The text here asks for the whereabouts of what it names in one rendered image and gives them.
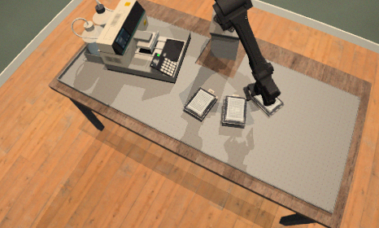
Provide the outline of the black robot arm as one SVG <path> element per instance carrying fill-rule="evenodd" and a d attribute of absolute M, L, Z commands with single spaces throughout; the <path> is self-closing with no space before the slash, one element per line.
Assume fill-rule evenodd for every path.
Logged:
<path fill-rule="evenodd" d="M 281 92 L 272 79 L 273 66 L 262 56 L 249 24 L 247 10 L 253 7 L 251 0 L 215 0 L 215 2 L 212 7 L 219 17 L 215 15 L 213 20 L 217 24 L 219 20 L 224 31 L 232 33 L 234 29 L 236 30 L 248 56 L 250 68 L 254 70 L 252 70 L 254 79 L 263 86 L 255 84 L 255 94 L 262 95 L 264 106 L 272 106 Z"/>

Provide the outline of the white bottle with black cap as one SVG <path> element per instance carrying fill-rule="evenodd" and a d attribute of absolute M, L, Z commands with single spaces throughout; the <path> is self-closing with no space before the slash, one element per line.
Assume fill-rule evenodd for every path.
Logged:
<path fill-rule="evenodd" d="M 95 6 L 96 13 L 93 16 L 93 22 L 95 25 L 104 28 L 107 24 L 107 21 L 110 19 L 113 11 L 106 10 L 103 4 L 99 5 L 100 7 L 98 7 L 98 5 Z"/>

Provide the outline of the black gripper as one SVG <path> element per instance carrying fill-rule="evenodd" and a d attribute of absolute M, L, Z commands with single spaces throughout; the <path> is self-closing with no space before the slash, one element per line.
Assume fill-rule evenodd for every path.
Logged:
<path fill-rule="evenodd" d="M 255 94 L 255 91 L 254 91 L 254 88 L 255 88 L 255 84 L 257 84 L 258 86 L 260 86 L 257 82 L 256 83 L 252 83 L 252 84 L 249 84 L 248 86 L 244 87 L 243 90 L 244 90 L 244 93 L 245 95 L 247 96 L 247 102 L 252 100 L 251 96 L 254 97 L 256 96 Z M 260 87 L 263 87 L 263 86 L 260 86 Z M 250 92 L 251 94 L 250 94 Z M 250 96 L 251 95 L 251 96 Z"/>

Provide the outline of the white well plate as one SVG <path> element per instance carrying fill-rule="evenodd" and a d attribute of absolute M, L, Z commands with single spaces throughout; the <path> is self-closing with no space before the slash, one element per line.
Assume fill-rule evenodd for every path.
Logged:
<path fill-rule="evenodd" d="M 243 121 L 243 112 L 244 112 L 244 99 L 229 97 L 226 120 Z"/>
<path fill-rule="evenodd" d="M 255 98 L 261 103 L 264 105 L 263 103 L 263 100 L 261 99 L 262 96 L 261 95 L 256 95 Z M 281 102 L 276 98 L 276 102 L 274 104 L 272 104 L 272 106 L 269 106 L 269 107 L 266 107 L 269 111 L 271 111 L 273 108 L 275 108 L 278 104 L 280 104 Z"/>
<path fill-rule="evenodd" d="M 207 108 L 209 103 L 214 99 L 214 97 L 207 92 L 200 90 L 194 99 L 188 105 L 188 108 L 198 113 L 200 116 Z"/>

